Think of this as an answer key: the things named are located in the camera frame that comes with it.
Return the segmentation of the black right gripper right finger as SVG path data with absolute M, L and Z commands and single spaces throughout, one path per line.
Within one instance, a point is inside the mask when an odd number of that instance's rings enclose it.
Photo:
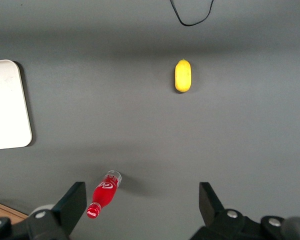
M 200 240 L 262 240 L 258 223 L 239 211 L 224 208 L 208 182 L 199 184 L 199 211 L 204 226 L 198 230 Z

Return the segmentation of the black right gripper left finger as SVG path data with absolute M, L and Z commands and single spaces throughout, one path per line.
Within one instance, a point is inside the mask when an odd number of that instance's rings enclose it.
M 87 207 L 85 182 L 75 182 L 53 206 L 41 206 L 27 219 L 30 240 L 68 240 Z

